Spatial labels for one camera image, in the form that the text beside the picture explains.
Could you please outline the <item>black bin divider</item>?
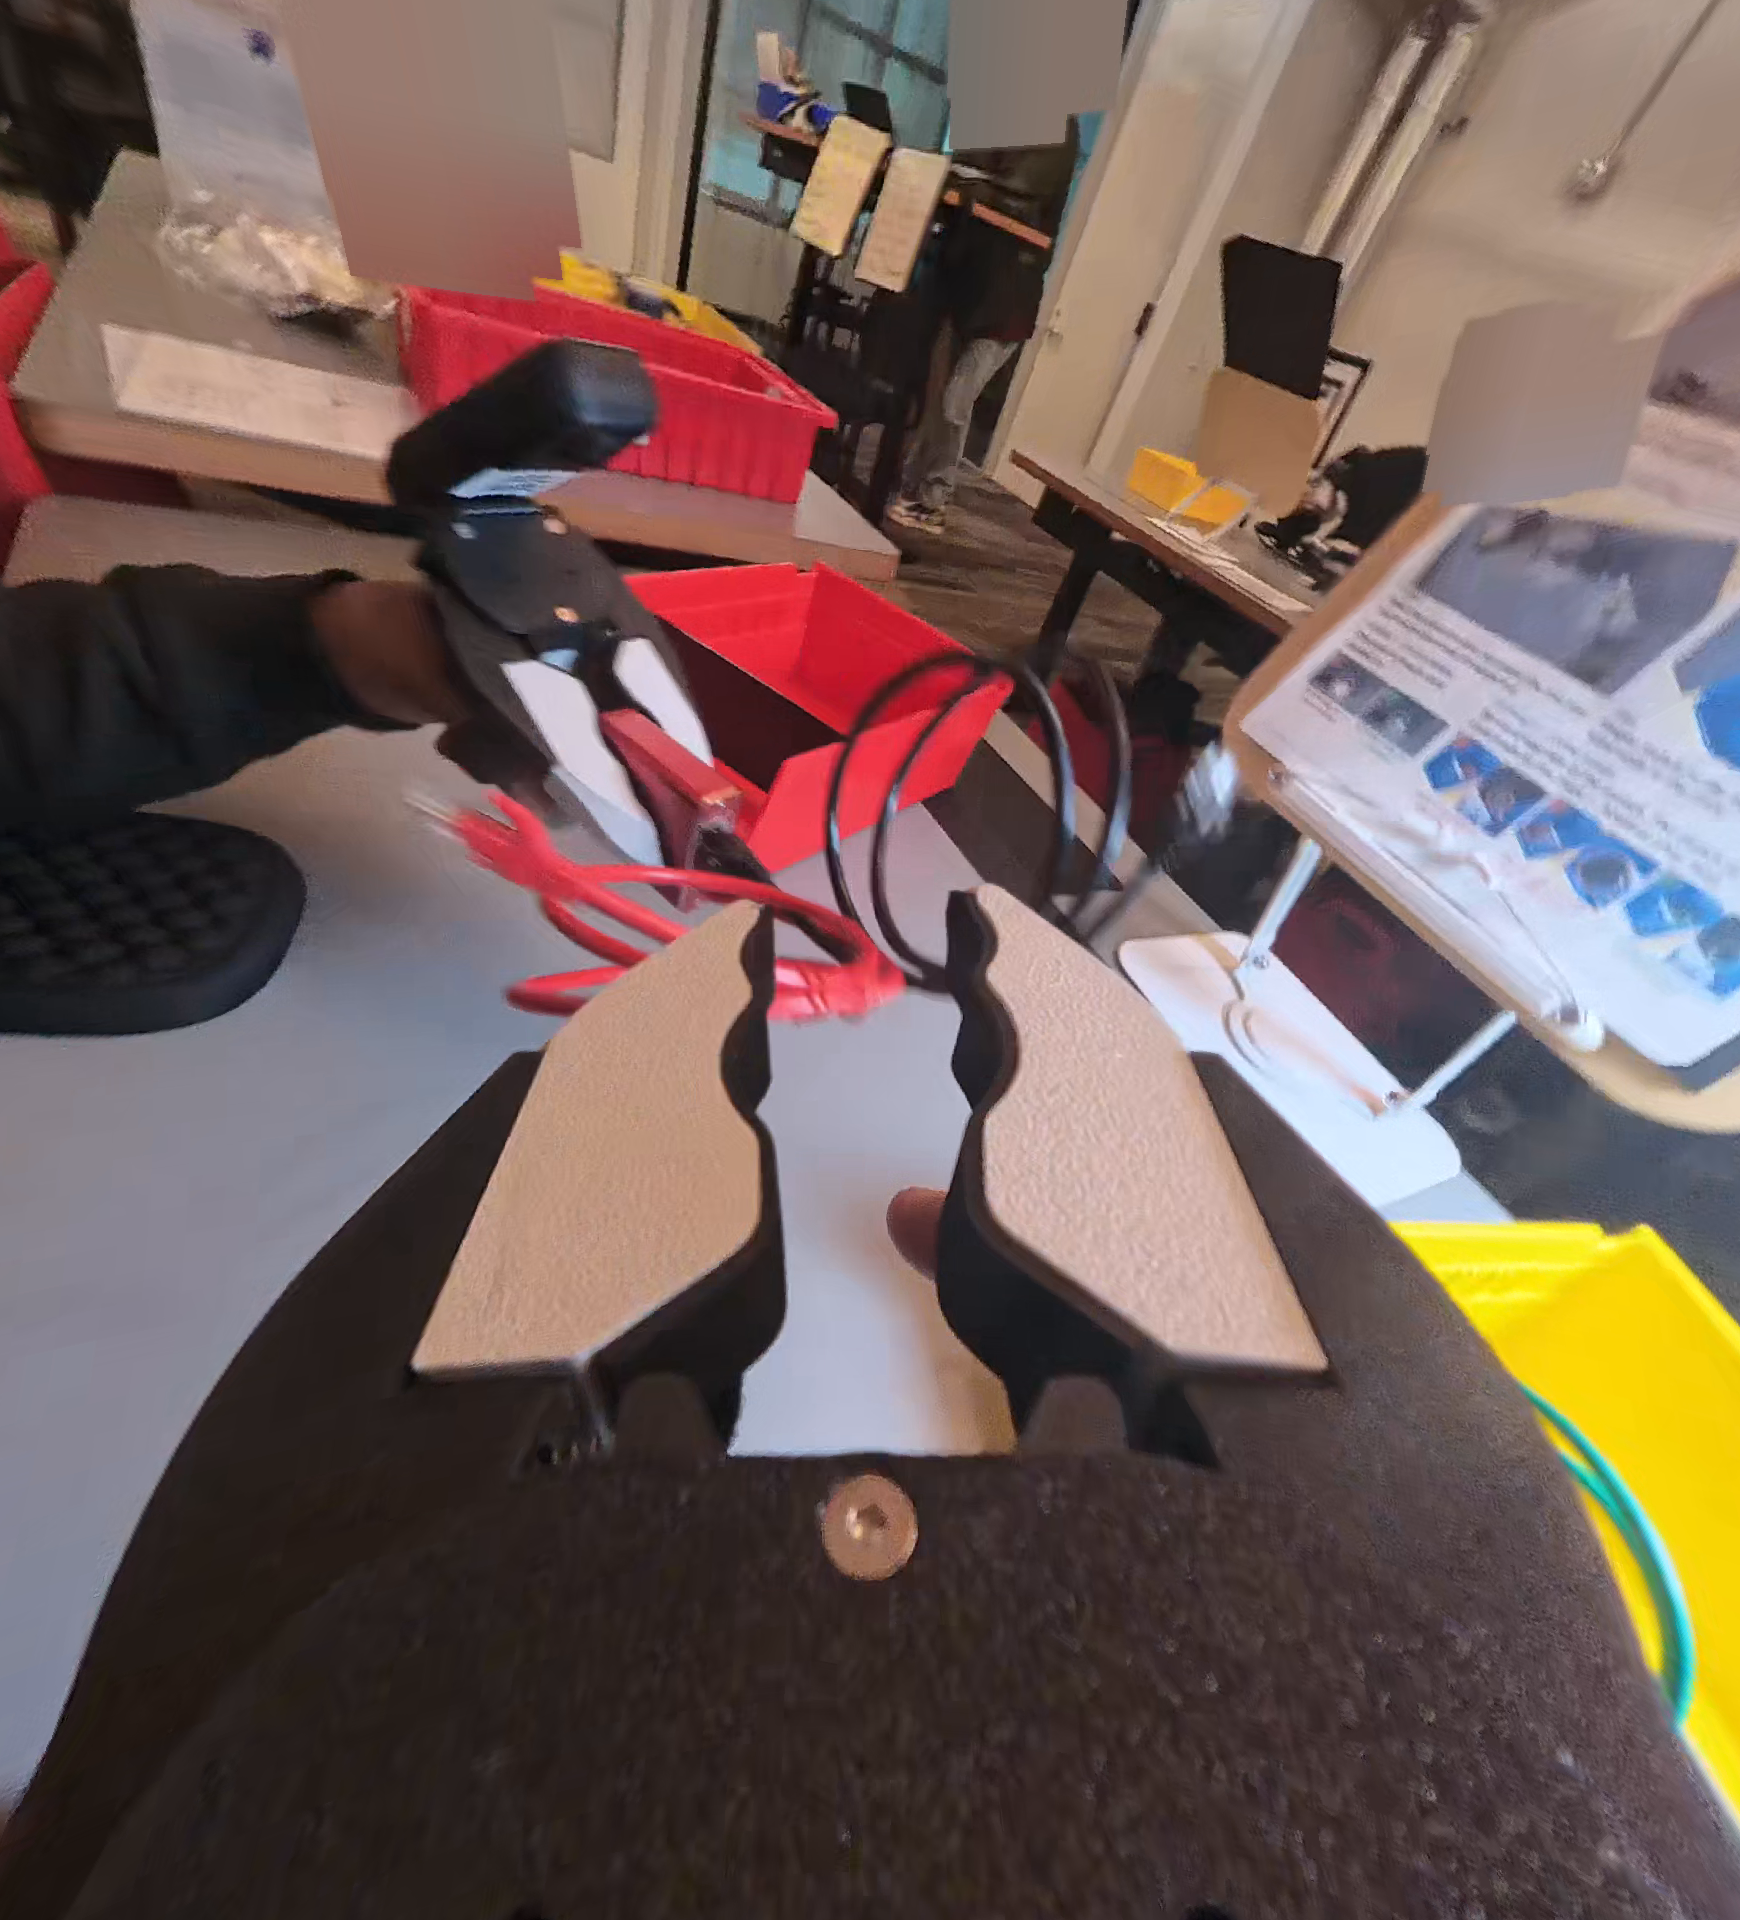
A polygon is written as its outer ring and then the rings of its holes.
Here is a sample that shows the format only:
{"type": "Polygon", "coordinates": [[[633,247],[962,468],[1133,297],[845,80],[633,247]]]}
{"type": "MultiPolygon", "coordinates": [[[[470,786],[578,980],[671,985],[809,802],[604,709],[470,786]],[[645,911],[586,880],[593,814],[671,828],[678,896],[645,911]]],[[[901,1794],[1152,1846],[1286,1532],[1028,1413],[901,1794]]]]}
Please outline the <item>black bin divider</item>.
{"type": "Polygon", "coordinates": [[[751,786],[771,790],[787,762],[845,743],[845,733],[834,725],[760,682],[738,661],[689,637],[678,639],[673,651],[713,758],[751,786]]]}

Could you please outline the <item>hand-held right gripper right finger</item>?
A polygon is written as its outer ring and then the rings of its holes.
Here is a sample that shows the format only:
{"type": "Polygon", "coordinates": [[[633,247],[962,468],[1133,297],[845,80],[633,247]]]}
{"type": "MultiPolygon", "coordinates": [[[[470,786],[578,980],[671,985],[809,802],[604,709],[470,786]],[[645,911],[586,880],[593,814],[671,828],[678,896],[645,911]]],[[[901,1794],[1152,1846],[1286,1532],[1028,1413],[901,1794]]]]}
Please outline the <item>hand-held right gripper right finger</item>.
{"type": "Polygon", "coordinates": [[[999,885],[947,904],[962,1215],[1005,1274],[1141,1357],[1324,1373],[1211,1094],[1112,967],[999,885]]]}

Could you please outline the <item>clear plastic bag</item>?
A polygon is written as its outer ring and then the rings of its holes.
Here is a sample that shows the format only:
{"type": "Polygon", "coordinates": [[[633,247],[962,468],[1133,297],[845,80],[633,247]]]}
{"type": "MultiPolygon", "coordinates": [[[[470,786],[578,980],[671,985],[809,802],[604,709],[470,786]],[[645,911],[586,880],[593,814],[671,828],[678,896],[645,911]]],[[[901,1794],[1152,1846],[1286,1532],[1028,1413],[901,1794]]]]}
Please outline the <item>clear plastic bag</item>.
{"type": "Polygon", "coordinates": [[[166,264],[190,286],[272,323],[351,334],[395,319],[400,292],[351,272],[333,227],[287,227],[208,199],[175,204],[159,230],[166,264]]]}

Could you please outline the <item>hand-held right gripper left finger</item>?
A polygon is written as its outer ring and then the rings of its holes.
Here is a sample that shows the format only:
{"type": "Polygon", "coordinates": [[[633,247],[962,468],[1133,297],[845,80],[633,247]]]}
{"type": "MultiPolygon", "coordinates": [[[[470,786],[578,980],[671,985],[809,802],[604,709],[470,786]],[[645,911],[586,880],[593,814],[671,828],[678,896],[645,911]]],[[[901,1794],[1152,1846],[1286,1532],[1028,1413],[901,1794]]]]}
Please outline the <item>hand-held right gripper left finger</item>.
{"type": "Polygon", "coordinates": [[[726,1046],[775,983],[771,921],[735,901],[629,968],[548,1040],[412,1368],[601,1361],[764,1224],[762,1094],[726,1046]]]}

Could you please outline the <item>person's left hand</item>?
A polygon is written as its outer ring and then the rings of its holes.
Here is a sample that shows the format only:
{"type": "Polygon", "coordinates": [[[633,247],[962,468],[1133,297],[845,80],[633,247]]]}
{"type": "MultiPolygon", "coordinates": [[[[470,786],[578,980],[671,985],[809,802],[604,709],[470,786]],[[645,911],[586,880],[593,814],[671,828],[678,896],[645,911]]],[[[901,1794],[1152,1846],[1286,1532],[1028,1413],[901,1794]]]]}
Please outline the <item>person's left hand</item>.
{"type": "Polygon", "coordinates": [[[308,612],[331,673],[356,708],[402,728],[432,729],[435,750],[483,788],[560,818],[548,762],[474,686],[446,636],[432,590],[405,581],[339,581],[308,612]]]}

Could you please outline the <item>yellow plastic tray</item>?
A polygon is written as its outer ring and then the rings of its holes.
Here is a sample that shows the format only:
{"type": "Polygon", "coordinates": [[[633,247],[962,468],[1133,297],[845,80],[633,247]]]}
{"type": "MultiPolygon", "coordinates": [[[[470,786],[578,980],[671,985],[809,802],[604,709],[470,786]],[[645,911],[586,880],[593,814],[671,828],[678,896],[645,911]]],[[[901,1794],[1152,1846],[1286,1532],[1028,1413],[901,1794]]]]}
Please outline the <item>yellow plastic tray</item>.
{"type": "Polygon", "coordinates": [[[753,348],[751,338],[713,303],[665,282],[605,267],[582,253],[563,250],[560,272],[538,276],[532,284],[541,297],[560,294],[601,303],[723,347],[753,348]]]}

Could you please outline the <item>white door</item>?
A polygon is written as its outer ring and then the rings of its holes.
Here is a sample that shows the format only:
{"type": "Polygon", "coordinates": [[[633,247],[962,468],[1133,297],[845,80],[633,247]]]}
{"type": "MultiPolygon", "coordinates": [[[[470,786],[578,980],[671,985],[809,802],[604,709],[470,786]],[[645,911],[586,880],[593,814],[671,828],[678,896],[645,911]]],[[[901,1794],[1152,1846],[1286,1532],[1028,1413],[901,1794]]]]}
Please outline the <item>white door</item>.
{"type": "Polygon", "coordinates": [[[1311,11],[1138,5],[990,456],[1005,488],[1028,494],[1017,454],[1115,477],[1141,441],[1186,446],[1220,357],[1222,217],[1311,11]]]}

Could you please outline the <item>person's left forearm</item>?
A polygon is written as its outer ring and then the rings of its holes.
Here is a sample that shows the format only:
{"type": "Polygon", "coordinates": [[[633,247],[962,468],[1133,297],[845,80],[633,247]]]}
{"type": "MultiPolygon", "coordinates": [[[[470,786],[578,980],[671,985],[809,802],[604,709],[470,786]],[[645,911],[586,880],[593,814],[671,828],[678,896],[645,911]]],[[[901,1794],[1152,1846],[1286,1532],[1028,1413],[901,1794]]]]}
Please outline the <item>person's left forearm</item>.
{"type": "Polygon", "coordinates": [[[320,733],[380,729],[313,626],[349,581],[197,566],[0,581],[0,831],[100,824],[320,733]]]}

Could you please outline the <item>grey top side table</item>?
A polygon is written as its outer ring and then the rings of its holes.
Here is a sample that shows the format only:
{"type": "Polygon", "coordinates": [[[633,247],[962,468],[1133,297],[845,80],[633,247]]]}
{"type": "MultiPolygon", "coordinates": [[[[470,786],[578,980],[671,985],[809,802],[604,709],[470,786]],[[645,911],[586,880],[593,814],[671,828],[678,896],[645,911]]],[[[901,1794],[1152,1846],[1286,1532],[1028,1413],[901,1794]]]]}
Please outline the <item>grey top side table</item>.
{"type": "MultiPolygon", "coordinates": [[[[190,348],[292,366],[330,384],[349,378],[391,395],[391,425],[412,425],[395,333],[370,323],[360,341],[320,341],[271,321],[244,300],[185,279],[161,245],[168,194],[162,163],[124,153],[67,258],[59,286],[18,364],[12,395],[31,440],[73,460],[150,470],[185,482],[390,508],[388,447],[337,452],[285,443],[244,421],[192,425],[122,411],[115,400],[109,337],[157,334],[190,348]]],[[[901,553],[819,475],[797,502],[668,483],[616,472],[587,473],[551,504],[593,539],[730,564],[826,564],[866,584],[897,580],[901,553]]]]}

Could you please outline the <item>black honeycomb seat cushion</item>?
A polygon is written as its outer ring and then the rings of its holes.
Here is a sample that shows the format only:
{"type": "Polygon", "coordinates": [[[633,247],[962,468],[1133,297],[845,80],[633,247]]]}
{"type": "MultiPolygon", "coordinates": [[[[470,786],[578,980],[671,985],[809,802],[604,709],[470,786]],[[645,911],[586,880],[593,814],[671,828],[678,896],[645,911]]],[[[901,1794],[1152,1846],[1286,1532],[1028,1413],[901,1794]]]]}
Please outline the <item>black honeycomb seat cushion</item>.
{"type": "Polygon", "coordinates": [[[279,973],[307,877],[244,828],[132,811],[0,834],[0,1036],[138,1036],[216,1021],[279,973]]]}

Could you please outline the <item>wooden desk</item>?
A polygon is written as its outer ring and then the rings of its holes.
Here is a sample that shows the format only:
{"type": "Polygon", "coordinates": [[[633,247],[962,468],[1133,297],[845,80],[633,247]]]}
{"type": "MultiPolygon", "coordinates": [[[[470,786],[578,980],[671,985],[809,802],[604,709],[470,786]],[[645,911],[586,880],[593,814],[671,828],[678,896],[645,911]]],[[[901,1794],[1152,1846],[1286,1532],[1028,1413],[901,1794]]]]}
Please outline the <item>wooden desk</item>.
{"type": "Polygon", "coordinates": [[[1074,623],[1099,581],[1156,617],[1143,676],[1177,677],[1209,655],[1245,680],[1322,601],[1299,569],[1241,533],[1178,536],[1145,502],[1074,463],[1024,449],[1009,463],[1015,477],[1040,488],[1032,526],[1070,558],[1031,650],[1043,677],[1073,658],[1074,623]]]}

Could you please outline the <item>white printed paper sheet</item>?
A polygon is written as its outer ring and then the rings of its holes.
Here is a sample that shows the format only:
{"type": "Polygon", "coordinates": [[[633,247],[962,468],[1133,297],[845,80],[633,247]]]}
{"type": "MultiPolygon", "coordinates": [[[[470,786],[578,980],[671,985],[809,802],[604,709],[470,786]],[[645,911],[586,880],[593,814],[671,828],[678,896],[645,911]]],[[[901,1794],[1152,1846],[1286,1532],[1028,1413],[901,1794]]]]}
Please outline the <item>white printed paper sheet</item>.
{"type": "Polygon", "coordinates": [[[402,387],[112,323],[99,334],[122,415],[367,463],[420,416],[402,387]]]}

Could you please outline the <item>metal duct pipes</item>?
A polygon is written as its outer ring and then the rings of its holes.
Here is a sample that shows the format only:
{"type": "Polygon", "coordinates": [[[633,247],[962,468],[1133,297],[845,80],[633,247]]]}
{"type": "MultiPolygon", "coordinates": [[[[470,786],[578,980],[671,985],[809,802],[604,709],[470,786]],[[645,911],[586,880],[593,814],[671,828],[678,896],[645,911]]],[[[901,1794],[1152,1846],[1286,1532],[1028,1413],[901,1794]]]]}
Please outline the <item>metal duct pipes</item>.
{"type": "Polygon", "coordinates": [[[1497,8],[1434,3],[1406,25],[1337,154],[1303,239],[1351,284],[1452,118],[1497,8]]]}

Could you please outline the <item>black flag panel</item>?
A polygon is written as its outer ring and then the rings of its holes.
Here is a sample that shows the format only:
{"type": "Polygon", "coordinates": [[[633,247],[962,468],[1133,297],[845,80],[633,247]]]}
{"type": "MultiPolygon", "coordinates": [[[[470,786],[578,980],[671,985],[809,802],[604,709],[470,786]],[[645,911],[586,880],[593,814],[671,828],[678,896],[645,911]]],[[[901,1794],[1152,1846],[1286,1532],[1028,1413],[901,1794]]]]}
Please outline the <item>black flag panel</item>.
{"type": "Polygon", "coordinates": [[[1342,264],[1249,235],[1220,250],[1223,369],[1315,400],[1333,347],[1342,264]]]}

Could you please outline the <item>instruction sheet board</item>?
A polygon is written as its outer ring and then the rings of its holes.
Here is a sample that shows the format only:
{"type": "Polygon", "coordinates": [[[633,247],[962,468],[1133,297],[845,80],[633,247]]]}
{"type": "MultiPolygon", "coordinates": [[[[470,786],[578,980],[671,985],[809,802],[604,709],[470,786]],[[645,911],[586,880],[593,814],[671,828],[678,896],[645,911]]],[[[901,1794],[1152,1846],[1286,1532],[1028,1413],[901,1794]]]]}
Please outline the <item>instruction sheet board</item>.
{"type": "Polygon", "coordinates": [[[1466,328],[1423,498],[1226,743],[1604,1096],[1740,1135],[1740,220],[1641,328],[1466,328]]]}

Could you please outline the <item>handwritten paper sheet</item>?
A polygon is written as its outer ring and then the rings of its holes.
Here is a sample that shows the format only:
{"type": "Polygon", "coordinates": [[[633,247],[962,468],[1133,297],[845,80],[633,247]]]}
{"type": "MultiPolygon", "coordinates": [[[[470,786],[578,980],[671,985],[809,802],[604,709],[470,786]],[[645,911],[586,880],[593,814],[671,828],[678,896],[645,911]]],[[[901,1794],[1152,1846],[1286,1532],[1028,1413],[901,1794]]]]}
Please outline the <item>handwritten paper sheet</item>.
{"type": "Polygon", "coordinates": [[[854,279],[879,292],[909,291],[925,243],[934,227],[952,156],[892,149],[882,164],[876,204],[859,247],[854,279]]]}
{"type": "Polygon", "coordinates": [[[793,218],[805,247],[831,258],[848,249],[889,149],[891,132],[874,124],[848,115],[828,123],[793,218]]]}

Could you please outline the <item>yellow plastic bin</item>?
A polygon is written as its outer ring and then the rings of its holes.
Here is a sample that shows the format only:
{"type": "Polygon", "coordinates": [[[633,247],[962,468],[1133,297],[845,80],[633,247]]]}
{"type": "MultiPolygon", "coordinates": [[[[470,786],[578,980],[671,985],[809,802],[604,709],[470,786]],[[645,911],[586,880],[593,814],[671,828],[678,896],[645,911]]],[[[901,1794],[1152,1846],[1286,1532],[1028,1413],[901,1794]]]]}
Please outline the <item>yellow plastic bin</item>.
{"type": "Polygon", "coordinates": [[[1740,1830],[1740,1325],[1651,1228],[1397,1233],[1524,1389],[1740,1830]]]}

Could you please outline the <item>red plastic bin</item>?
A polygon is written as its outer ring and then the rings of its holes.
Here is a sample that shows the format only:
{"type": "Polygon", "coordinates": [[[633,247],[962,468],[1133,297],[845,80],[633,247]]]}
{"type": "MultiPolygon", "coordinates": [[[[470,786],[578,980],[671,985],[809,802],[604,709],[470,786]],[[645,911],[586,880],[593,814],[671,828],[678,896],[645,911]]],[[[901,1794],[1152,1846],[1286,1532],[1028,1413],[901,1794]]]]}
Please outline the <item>red plastic bin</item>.
{"type": "Polygon", "coordinates": [[[762,352],[605,300],[540,286],[528,300],[405,286],[403,381],[423,415],[470,395],[529,348],[592,343],[637,354],[657,421],[618,473],[797,504],[838,413],[762,352]]]}
{"type": "MultiPolygon", "coordinates": [[[[901,669],[937,655],[967,655],[923,617],[828,566],[633,572],[625,581],[665,628],[681,676],[673,647],[689,637],[826,719],[845,741],[863,708],[901,669]]],[[[905,755],[954,691],[959,677],[952,673],[921,677],[863,732],[842,786],[838,819],[847,841],[874,826],[905,755]]],[[[1006,697],[1000,676],[967,694],[911,766],[899,810],[929,802],[959,781],[1006,697]]],[[[825,852],[826,803],[842,753],[845,746],[794,758],[771,790],[751,786],[713,758],[739,786],[739,831],[769,872],[784,872],[825,852]]]]}

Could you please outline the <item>brown cardboard panel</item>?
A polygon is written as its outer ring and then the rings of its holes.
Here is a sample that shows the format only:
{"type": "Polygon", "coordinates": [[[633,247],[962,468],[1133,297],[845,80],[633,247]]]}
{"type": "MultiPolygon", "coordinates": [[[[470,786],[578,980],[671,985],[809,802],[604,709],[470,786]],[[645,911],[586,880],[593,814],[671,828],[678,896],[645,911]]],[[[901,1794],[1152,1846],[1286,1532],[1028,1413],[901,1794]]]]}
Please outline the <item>brown cardboard panel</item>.
{"type": "Polygon", "coordinates": [[[1220,366],[1206,389],[1192,457],[1207,479],[1249,494],[1261,516],[1284,518],[1309,488],[1322,431],[1315,397],[1220,366]]]}

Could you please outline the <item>small yellow bin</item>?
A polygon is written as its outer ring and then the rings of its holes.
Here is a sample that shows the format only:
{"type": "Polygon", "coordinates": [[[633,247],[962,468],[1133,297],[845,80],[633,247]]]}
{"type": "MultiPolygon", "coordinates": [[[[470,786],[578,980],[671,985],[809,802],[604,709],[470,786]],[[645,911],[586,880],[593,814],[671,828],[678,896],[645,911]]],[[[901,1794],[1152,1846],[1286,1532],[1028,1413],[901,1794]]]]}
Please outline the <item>small yellow bin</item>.
{"type": "Polygon", "coordinates": [[[1243,521],[1260,498],[1228,479],[1206,473],[1195,460],[1141,446],[1125,479],[1126,494],[1156,509],[1159,523],[1188,527],[1216,537],[1243,521]]]}

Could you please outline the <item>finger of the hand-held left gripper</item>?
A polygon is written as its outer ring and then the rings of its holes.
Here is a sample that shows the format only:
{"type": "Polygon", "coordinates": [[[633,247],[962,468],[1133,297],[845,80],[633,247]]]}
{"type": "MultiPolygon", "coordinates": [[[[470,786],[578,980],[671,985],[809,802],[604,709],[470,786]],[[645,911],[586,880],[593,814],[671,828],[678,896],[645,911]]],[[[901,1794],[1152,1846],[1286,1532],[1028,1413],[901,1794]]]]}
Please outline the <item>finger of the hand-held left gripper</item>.
{"type": "Polygon", "coordinates": [[[713,746],[687,682],[657,639],[619,639],[613,673],[633,708],[645,712],[687,755],[713,763],[713,746]]]}
{"type": "Polygon", "coordinates": [[[548,781],[627,861],[661,861],[661,838],[621,760],[607,743],[589,691],[543,659],[508,661],[504,677],[546,747],[548,781]]]}

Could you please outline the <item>red metal network switch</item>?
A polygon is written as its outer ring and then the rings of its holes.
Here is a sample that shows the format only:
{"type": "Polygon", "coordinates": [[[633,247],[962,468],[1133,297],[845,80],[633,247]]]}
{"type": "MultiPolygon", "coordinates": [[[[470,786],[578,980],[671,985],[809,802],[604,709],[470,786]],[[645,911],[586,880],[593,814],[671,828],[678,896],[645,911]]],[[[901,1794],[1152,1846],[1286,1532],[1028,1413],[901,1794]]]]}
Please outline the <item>red metal network switch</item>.
{"type": "Polygon", "coordinates": [[[607,709],[601,736],[654,824],[665,867],[712,872],[719,854],[741,847],[744,795],[719,766],[694,755],[637,708],[607,709]]]}

